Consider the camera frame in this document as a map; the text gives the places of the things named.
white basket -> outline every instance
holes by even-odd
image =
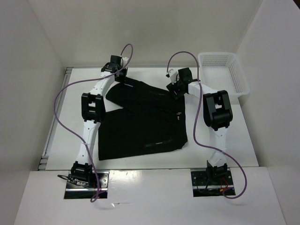
[[[250,88],[238,56],[229,52],[205,52],[198,55],[202,82],[216,90],[226,90],[230,96],[250,93]]]

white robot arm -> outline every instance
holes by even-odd
[[[93,156],[96,135],[100,124],[105,117],[104,96],[114,81],[124,82],[128,68],[122,69],[122,67],[123,65],[126,65],[127,62],[127,57],[112,55],[110,62],[101,69],[100,77],[103,79],[98,81],[89,93],[82,94],[81,107],[82,118],[84,120],[82,137],[86,143],[81,143],[76,161],[71,168],[69,179],[72,183],[90,182],[92,165],[85,145],[89,147],[90,154]]]
[[[199,84],[197,79],[192,78],[189,68],[174,71],[169,70],[167,75],[171,83],[167,89],[175,99],[185,93],[200,97],[200,86],[203,94],[203,117],[210,131],[210,146],[226,151],[226,133],[233,119],[230,100],[227,91],[217,91],[204,84]],[[217,150],[207,160],[207,171],[213,178],[222,177],[227,173],[225,155]]]

white wall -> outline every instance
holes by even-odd
[[[176,51],[236,52],[261,0],[29,0],[64,66],[101,66],[130,42],[131,65]],[[186,56],[174,65],[194,65]]]
[[[238,55],[251,88],[242,110],[259,163],[268,166],[288,225],[299,224],[300,10],[264,0]]]
[[[64,70],[25,0],[0,1],[0,220],[14,222],[36,170]]]

black garment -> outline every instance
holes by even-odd
[[[107,112],[99,128],[99,160],[181,149],[188,141],[184,97],[126,78],[106,98],[122,107]]]

white table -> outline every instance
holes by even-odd
[[[100,68],[73,69],[68,83],[98,78]],[[196,78],[196,69],[191,68]],[[149,85],[166,90],[170,79],[165,76],[166,68],[129,68],[128,77],[143,81]],[[60,112],[61,121],[75,132],[83,133],[83,119],[81,117],[81,95],[92,89],[96,82],[84,82],[67,89]],[[247,126],[237,99],[231,99],[233,120],[227,134],[227,152],[236,158],[242,166],[258,166]],[[195,120],[198,99],[186,94],[186,126],[188,142],[181,149],[174,152],[127,157],[111,160],[98,160],[98,137],[94,147],[93,159],[97,169],[166,169],[166,168],[203,168],[213,150],[199,147],[193,140],[193,124]],[[105,100],[107,111],[119,108],[116,104]],[[203,144],[209,144],[209,130],[204,124],[201,114],[197,124],[197,138]],[[46,170],[70,170],[79,151],[80,140],[63,129],[54,126],[49,139],[47,155],[49,159]],[[236,164],[228,159],[229,167]]]
[[[232,168],[235,190],[244,178]],[[189,169],[110,171],[108,198],[64,200],[67,171],[31,172],[15,225],[285,225],[267,168],[245,168],[236,200],[193,197]]]

